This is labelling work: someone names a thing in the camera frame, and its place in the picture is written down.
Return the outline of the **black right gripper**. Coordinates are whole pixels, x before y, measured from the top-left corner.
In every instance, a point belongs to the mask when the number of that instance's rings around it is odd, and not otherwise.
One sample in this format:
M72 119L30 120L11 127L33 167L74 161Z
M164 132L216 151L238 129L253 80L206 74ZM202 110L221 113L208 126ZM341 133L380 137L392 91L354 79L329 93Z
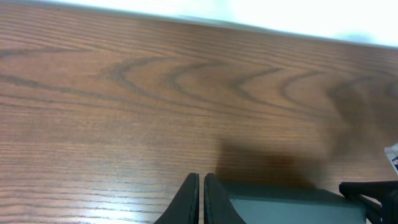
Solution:
M342 182L339 191L363 205L372 224L397 224L397 181Z

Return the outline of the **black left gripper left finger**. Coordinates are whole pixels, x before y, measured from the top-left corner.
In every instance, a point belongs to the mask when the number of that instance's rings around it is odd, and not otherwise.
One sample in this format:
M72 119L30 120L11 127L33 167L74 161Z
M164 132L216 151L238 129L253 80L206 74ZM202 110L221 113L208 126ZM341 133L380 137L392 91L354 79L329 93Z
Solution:
M199 174L189 173L175 197L155 224L197 224L199 220Z

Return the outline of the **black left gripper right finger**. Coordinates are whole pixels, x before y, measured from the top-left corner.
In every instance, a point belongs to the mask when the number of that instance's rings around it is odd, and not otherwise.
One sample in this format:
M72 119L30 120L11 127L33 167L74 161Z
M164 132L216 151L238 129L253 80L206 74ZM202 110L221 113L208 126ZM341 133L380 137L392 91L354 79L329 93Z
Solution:
M204 179L204 223L246 224L229 200L228 194L213 173Z

